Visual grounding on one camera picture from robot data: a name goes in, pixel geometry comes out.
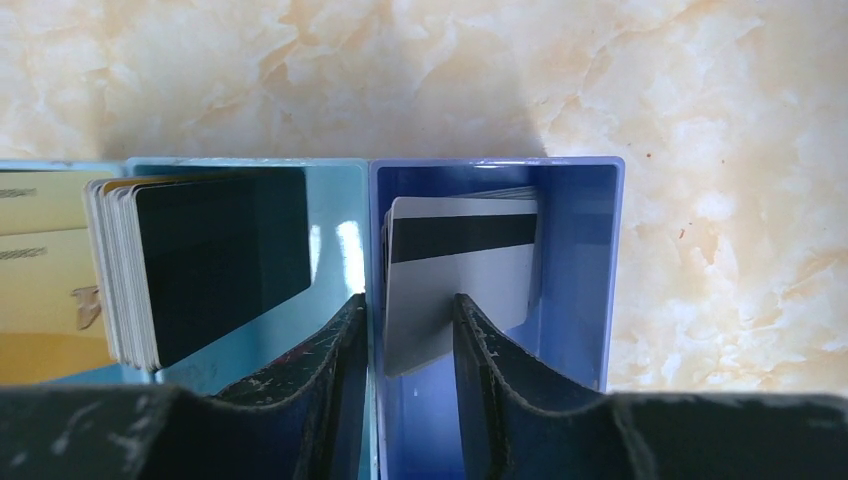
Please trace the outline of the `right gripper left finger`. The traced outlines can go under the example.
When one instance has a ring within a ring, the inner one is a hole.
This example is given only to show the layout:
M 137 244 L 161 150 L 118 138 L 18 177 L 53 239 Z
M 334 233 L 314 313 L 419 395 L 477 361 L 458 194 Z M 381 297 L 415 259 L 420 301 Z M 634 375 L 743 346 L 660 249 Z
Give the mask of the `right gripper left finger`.
M 355 479 L 362 444 L 366 300 L 352 295 L 318 332 L 221 390 L 235 406 L 221 479 Z

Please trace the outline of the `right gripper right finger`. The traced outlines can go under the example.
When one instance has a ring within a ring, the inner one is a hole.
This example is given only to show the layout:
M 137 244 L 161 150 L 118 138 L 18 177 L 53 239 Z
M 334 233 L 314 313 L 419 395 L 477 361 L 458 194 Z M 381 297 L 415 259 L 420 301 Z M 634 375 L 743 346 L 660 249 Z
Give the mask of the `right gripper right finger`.
M 467 478 L 616 478 L 617 430 L 603 394 L 547 366 L 467 294 L 453 300 L 452 327 Z

